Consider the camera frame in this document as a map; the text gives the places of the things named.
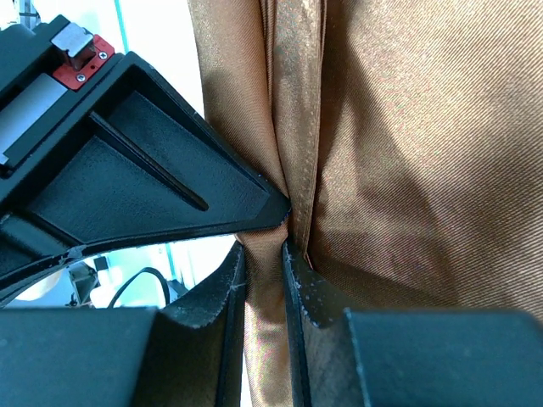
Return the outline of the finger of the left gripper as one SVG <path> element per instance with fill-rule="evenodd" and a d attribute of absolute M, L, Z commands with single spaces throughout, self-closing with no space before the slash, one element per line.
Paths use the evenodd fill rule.
<path fill-rule="evenodd" d="M 1 307 L 5 308 L 11 301 L 44 278 L 54 272 L 63 270 L 85 259 L 101 256 L 103 253 L 92 253 L 88 247 L 81 245 L 70 248 L 68 251 L 48 256 L 27 265 L 22 265 L 11 271 L 1 272 Z"/>
<path fill-rule="evenodd" d="M 135 53 L 98 83 L 76 122 L 94 138 L 1 177 L 1 272 L 84 245 L 92 253 L 279 226 L 288 199 L 250 168 Z"/>

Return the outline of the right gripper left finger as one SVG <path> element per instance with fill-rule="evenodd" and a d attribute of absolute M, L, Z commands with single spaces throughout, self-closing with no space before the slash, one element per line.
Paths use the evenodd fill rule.
<path fill-rule="evenodd" d="M 237 406 L 244 249 L 163 309 L 7 309 L 4 406 Z"/>

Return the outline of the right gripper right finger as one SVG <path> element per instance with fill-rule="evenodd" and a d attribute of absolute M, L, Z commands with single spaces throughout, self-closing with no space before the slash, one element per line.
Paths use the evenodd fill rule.
<path fill-rule="evenodd" d="M 282 247 L 297 406 L 539 406 L 542 325 L 505 309 L 363 309 Z"/>

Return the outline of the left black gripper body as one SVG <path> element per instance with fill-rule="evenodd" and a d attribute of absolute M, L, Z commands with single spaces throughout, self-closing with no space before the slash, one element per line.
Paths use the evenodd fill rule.
<path fill-rule="evenodd" d="M 53 137 L 68 123 L 98 83 L 121 61 L 122 53 L 94 35 L 95 54 L 81 70 L 73 70 L 53 44 L 70 22 L 62 15 L 30 30 L 12 25 L 1 32 L 1 177 L 25 162 L 53 152 L 77 155 L 94 135 L 78 121 L 61 139 Z"/>

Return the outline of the orange cloth napkin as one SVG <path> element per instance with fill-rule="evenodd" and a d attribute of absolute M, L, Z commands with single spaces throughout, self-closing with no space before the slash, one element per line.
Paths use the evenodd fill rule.
<path fill-rule="evenodd" d="M 288 237 L 365 305 L 541 316 L 541 2 L 188 7 L 207 121 L 292 204 L 240 236 L 253 405 L 293 403 Z"/>

